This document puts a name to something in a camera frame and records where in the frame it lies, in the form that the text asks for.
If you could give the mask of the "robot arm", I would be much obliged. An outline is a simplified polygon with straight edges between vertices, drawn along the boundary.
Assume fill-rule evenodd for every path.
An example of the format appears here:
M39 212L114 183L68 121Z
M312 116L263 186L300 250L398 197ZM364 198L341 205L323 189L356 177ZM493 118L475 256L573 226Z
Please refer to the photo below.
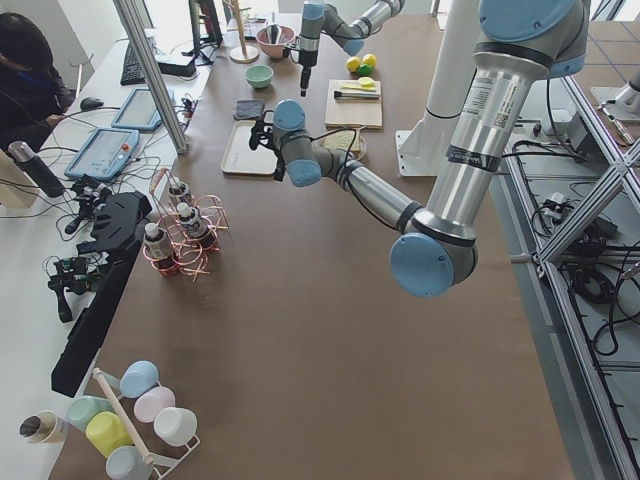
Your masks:
M445 161L426 204L419 204L357 161L349 150L318 147L293 99L258 120L251 149L276 156L276 179L305 187L330 178L399 233L389 260L396 282L419 297L444 293L477 263L474 220L531 86L578 72L589 27L586 1L483 1L479 37L467 56L475 73Z
M333 39L344 52L355 56L363 48L364 40L379 30L385 21L397 16L404 5L402 0L376 1L356 20L347 23L334 5L323 1L305 1L296 42L298 64L302 66L301 96L306 96L312 69L317 65L322 34Z

